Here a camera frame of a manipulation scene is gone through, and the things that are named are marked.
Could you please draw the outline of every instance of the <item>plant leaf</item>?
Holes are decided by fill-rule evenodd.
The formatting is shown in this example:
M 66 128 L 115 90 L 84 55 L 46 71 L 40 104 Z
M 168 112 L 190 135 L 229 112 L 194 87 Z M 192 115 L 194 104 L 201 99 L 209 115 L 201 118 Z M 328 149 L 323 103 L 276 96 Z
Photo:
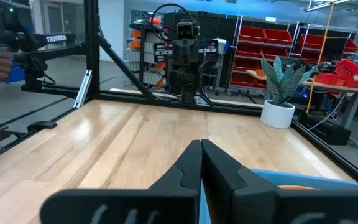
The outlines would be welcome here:
M 294 95 L 296 89 L 299 86 L 299 81 L 303 77 L 306 67 L 301 67 L 296 70 L 291 77 L 288 79 L 285 85 L 279 88 L 280 96 L 283 101 L 280 103 L 285 103 L 285 101 L 289 100 L 292 95 Z
M 281 69 L 281 59 L 279 56 L 276 56 L 276 58 L 274 59 L 274 70 L 276 71 L 276 74 L 277 74 L 277 81 L 280 82 L 280 80 L 283 78 L 284 74 Z
M 281 101 L 280 91 L 278 90 L 277 86 L 272 83 L 269 76 L 266 76 L 266 84 L 267 91 L 273 97 L 273 103 L 278 105 L 278 102 Z
M 283 76 L 283 78 L 282 78 L 281 81 L 280 81 L 280 85 L 281 85 L 281 86 L 285 85 L 285 83 L 288 81 L 288 79 L 290 79 L 290 77 L 291 77 L 291 75 L 292 75 L 292 73 L 293 73 L 293 67 L 294 67 L 294 66 L 295 66 L 295 65 L 291 65 L 291 66 L 289 66 L 289 67 L 285 70 L 284 76 Z
M 305 74 L 303 74 L 303 77 L 302 79 L 299 81 L 299 84 L 303 83 L 304 81 L 306 81 L 310 76 L 311 74 L 317 70 L 317 68 L 319 68 L 320 66 L 322 66 L 322 64 L 324 64 L 324 62 L 321 62 L 319 63 L 318 65 L 314 66 L 313 68 L 311 68 L 310 71 L 308 72 L 305 72 Z
M 277 88 L 280 88 L 280 82 L 277 80 L 276 71 L 274 70 L 273 66 L 271 66 L 265 58 L 262 56 L 261 59 L 262 68 L 264 70 L 264 73 L 267 77 L 270 78 L 271 84 L 274 84 Z

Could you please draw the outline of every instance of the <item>ceiling light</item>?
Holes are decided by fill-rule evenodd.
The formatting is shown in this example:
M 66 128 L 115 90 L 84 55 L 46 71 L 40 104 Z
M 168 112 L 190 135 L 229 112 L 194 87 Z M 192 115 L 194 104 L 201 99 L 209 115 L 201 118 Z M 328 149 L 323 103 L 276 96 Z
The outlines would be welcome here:
M 344 2 L 348 2 L 350 0 L 337 0 L 337 1 L 333 1 L 334 4 L 340 4 L 340 3 L 344 3 Z M 317 6 L 313 6 L 313 7 L 309 7 L 307 9 L 305 9 L 305 12 L 311 12 L 317 9 L 322 9 L 325 7 L 328 7 L 331 5 L 332 2 L 326 2 L 326 3 L 322 3 L 322 4 L 318 4 Z

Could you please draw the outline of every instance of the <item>white pot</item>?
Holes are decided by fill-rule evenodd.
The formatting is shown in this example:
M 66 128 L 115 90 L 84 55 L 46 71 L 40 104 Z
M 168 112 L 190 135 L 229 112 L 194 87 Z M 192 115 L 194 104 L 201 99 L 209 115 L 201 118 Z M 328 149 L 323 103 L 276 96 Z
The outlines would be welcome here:
M 273 128 L 289 128 L 295 107 L 289 103 L 285 103 L 288 107 L 276 106 L 271 104 L 271 102 L 273 102 L 273 100 L 265 101 L 260 121 Z

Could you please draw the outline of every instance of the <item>potted plant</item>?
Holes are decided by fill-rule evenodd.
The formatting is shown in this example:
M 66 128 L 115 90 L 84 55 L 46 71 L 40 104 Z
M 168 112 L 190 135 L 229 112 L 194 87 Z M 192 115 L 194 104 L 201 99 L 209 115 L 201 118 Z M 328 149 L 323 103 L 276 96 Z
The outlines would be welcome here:
M 274 67 L 262 58 L 262 68 L 266 75 L 267 91 L 273 97 L 266 100 L 260 121 L 273 128 L 289 128 L 295 107 L 287 101 L 295 94 L 296 89 L 323 63 L 306 71 L 305 65 L 291 65 L 282 72 L 280 57 L 276 56 Z

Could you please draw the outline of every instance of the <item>black metal frame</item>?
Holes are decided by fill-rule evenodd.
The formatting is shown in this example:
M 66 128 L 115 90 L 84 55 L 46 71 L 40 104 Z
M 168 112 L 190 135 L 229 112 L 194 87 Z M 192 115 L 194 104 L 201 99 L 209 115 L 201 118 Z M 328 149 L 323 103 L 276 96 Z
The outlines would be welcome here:
M 99 26 L 98 1 L 84 0 L 85 9 L 85 31 L 86 31 L 86 67 L 92 70 L 91 84 L 88 90 L 88 99 L 113 100 L 129 103 L 140 103 L 155 106 L 168 106 L 173 108 L 183 108 L 189 110 L 212 111 L 219 113 L 241 114 L 246 116 L 260 116 L 262 109 L 253 106 L 234 105 L 225 103 L 214 103 L 213 106 L 198 106 L 180 103 L 178 98 L 157 97 L 146 89 L 144 84 L 128 69 L 125 63 L 116 55 L 108 44 L 101 32 Z M 117 91 L 100 90 L 99 79 L 99 47 L 111 57 L 117 66 L 126 74 L 131 82 L 138 88 L 142 94 L 123 93 Z M 63 95 L 75 98 L 79 88 L 67 86 L 23 86 L 23 91 L 36 93 L 48 93 L 54 95 Z M 340 168 L 348 173 L 353 179 L 358 181 L 358 168 L 352 165 L 348 160 L 340 156 L 329 145 L 315 136 L 311 131 L 303 127 L 299 122 L 293 121 L 292 128 L 298 131 L 305 139 L 312 143 L 317 149 L 329 157 Z

